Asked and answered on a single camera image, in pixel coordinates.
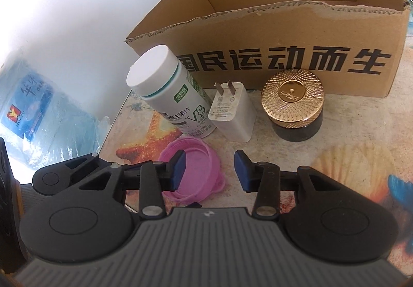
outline logo on bottle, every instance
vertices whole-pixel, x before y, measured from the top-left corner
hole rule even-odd
[[[197,108],[195,109],[194,113],[193,113],[194,118],[192,119],[189,116],[189,117],[186,117],[185,119],[189,119],[189,120],[192,120],[193,122],[197,122],[198,119],[202,118],[202,116],[205,114],[205,112],[206,112],[205,107],[203,107],[201,104],[199,104],[197,106]]]
[[[10,111],[7,113],[7,118],[17,124],[21,111],[14,105],[10,106]]]
[[[173,99],[175,100],[175,102],[179,103],[182,98],[185,97],[185,95],[188,92],[188,87],[184,84],[182,85],[182,88],[180,88],[180,90],[177,92],[177,94],[173,97]]]

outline pink silicone cap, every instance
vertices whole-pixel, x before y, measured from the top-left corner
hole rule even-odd
[[[210,194],[224,189],[225,178],[221,172],[216,152],[201,139],[182,137],[172,141],[161,152],[159,160],[167,162],[183,149],[186,153],[186,169],[176,191],[164,191],[164,196],[182,204],[205,200]]]

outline patterned gold lid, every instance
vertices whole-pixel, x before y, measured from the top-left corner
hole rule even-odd
[[[265,84],[261,103],[277,125],[304,127],[317,119],[323,109],[323,85],[308,70],[283,70]]]

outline red logo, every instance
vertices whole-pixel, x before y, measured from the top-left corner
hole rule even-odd
[[[10,111],[7,113],[7,118],[17,123],[17,121],[19,120],[20,114],[21,114],[21,111],[14,105],[12,105],[10,106]]]

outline white wall charger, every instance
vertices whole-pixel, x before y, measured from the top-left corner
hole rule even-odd
[[[251,139],[257,117],[248,93],[241,82],[215,83],[217,89],[208,118],[229,141]]]

